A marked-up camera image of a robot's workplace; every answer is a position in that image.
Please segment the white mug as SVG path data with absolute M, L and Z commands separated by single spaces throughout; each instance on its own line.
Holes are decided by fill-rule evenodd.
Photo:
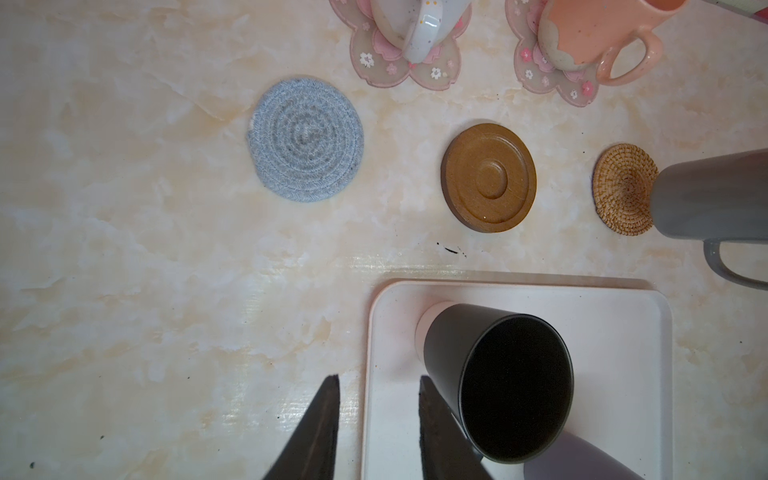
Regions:
M 445 40 L 470 0 L 372 0 L 377 28 L 410 63 L 422 63 Z

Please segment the round woven rattan coaster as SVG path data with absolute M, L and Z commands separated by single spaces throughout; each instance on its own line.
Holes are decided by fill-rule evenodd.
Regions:
M 606 149 L 592 174 L 596 213 L 612 231 L 639 236 L 653 227 L 650 200 L 659 170 L 640 147 L 619 143 Z

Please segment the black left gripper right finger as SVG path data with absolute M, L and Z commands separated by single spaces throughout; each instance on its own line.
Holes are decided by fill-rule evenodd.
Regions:
M 427 375 L 420 378 L 418 411 L 424 479 L 491 479 Z

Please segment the round brown wooden coaster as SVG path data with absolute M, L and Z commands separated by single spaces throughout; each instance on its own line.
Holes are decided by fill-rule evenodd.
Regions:
M 488 122 L 454 137 L 443 156 L 440 179 L 453 215 L 481 233 L 501 233 L 519 225 L 537 189 L 526 145 L 508 128 Z

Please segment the orange pink mug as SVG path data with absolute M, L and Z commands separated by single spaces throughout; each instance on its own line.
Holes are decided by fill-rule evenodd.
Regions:
M 677 14 L 685 0 L 554 0 L 546 3 L 537 40 L 551 64 L 565 72 L 589 66 L 605 86 L 621 86 L 647 74 L 661 60 L 664 46 L 653 29 Z M 630 71 L 612 75 L 623 48 L 643 43 L 643 59 Z

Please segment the grey mug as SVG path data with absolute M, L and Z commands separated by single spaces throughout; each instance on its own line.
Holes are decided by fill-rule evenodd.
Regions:
M 767 242 L 767 151 L 733 153 L 671 165 L 650 194 L 656 229 L 673 239 L 700 240 L 705 260 L 720 277 L 765 291 L 765 281 L 742 276 L 722 260 L 724 242 Z

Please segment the pink flower silicone coaster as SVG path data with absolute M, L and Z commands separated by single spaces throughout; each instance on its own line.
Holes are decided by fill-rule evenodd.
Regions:
M 596 68 L 565 72 L 557 69 L 538 43 L 538 26 L 546 1 L 506 0 L 507 22 L 518 39 L 514 51 L 514 70 L 523 87 L 536 94 L 556 91 L 575 107 L 586 107 L 597 97 Z

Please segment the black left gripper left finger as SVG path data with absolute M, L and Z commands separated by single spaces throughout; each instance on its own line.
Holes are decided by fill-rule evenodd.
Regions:
M 263 479 L 333 479 L 339 414 L 339 376 L 329 375 Z

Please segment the round grey coaster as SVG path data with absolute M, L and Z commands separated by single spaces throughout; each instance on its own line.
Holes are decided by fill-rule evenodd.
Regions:
M 246 140 L 262 184 L 301 203 L 344 190 L 364 153 L 364 130 L 352 103 L 334 86 L 303 76 L 282 80 L 261 96 Z

